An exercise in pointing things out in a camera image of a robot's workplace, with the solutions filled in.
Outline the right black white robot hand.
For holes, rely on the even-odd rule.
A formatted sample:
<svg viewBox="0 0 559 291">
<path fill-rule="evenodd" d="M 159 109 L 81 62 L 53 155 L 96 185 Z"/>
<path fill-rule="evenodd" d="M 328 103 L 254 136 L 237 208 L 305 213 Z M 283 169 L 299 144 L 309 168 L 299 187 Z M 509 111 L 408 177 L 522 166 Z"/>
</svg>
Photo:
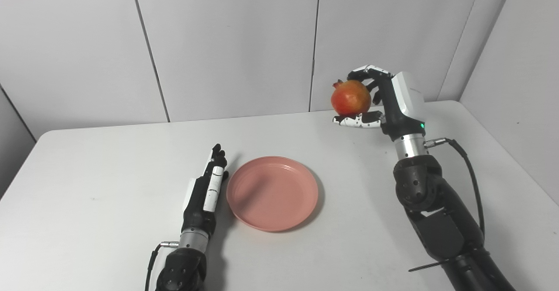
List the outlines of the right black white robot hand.
<svg viewBox="0 0 559 291">
<path fill-rule="evenodd" d="M 384 110 L 336 115 L 334 123 L 350 128 L 381 128 L 392 141 L 402 140 L 406 135 L 425 136 L 424 96 L 410 73 L 403 71 L 394 75 L 377 66 L 366 65 L 352 70 L 347 78 L 359 82 L 370 79 L 372 82 L 366 88 L 377 89 L 373 104 L 383 104 Z"/>
</svg>

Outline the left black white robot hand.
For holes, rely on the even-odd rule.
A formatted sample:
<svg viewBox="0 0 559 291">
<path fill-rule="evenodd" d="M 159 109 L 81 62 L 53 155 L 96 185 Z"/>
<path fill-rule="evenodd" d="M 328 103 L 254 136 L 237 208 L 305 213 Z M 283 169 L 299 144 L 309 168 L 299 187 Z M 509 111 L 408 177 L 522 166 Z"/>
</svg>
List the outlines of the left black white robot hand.
<svg viewBox="0 0 559 291">
<path fill-rule="evenodd" d="M 209 238 L 215 233 L 215 211 L 221 186 L 228 179 L 228 162 L 221 144 L 216 144 L 208 156 L 203 174 L 194 180 L 188 203 L 183 211 L 181 231 L 203 231 Z"/>
</svg>

